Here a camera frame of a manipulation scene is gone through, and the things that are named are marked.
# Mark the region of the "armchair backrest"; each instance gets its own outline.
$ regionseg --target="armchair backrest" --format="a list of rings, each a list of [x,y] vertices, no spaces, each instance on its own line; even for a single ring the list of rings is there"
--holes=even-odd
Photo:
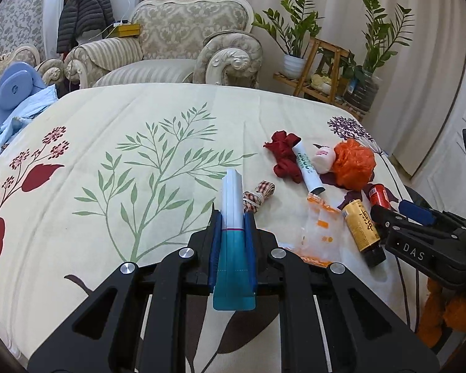
[[[254,12],[246,0],[144,0],[130,21],[140,24],[143,59],[197,58],[217,31],[249,32]]]

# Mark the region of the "patterned wallpaper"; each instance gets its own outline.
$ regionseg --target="patterned wallpaper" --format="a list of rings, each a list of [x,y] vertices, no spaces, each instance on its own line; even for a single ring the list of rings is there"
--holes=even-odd
[[[42,35],[43,0],[2,0],[0,3],[0,54],[31,43],[45,59]]]

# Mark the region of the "checkered cloth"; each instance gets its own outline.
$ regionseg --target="checkered cloth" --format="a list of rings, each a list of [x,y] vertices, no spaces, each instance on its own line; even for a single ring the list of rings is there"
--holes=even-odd
[[[260,205],[274,193],[274,184],[262,181],[257,185],[255,191],[244,192],[244,212],[257,212]]]

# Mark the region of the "black device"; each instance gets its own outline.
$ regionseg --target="black device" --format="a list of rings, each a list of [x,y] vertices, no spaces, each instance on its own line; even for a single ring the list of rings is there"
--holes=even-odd
[[[333,372],[439,371],[435,354],[344,265],[305,264],[278,248],[273,234],[258,230],[252,213],[245,216],[245,228],[255,255],[249,267],[256,295],[279,297],[283,373],[327,372],[313,295]],[[185,372],[186,296],[211,293],[218,229],[221,214],[214,210],[207,229],[192,234],[187,248],[154,265],[122,264],[36,350],[28,372],[132,373],[135,367],[139,373]]]
[[[466,129],[463,139],[466,148]],[[378,205],[371,208],[371,218],[385,242],[385,249],[445,288],[466,292],[466,219],[420,207],[401,213]],[[410,222],[404,216],[423,225]]]

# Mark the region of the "metal bolt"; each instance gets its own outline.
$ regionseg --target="metal bolt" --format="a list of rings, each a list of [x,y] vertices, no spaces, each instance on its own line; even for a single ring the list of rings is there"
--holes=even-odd
[[[122,264],[121,267],[119,268],[121,273],[125,275],[132,274],[135,271],[135,269],[136,269],[136,266],[132,262],[126,262]]]
[[[180,249],[178,254],[182,258],[192,258],[192,256],[195,254],[195,251],[187,247]]]
[[[287,255],[287,252],[283,248],[275,248],[271,251],[271,256],[273,258],[284,258]]]
[[[335,262],[329,266],[329,270],[334,274],[341,275],[345,272],[345,266],[339,262]]]

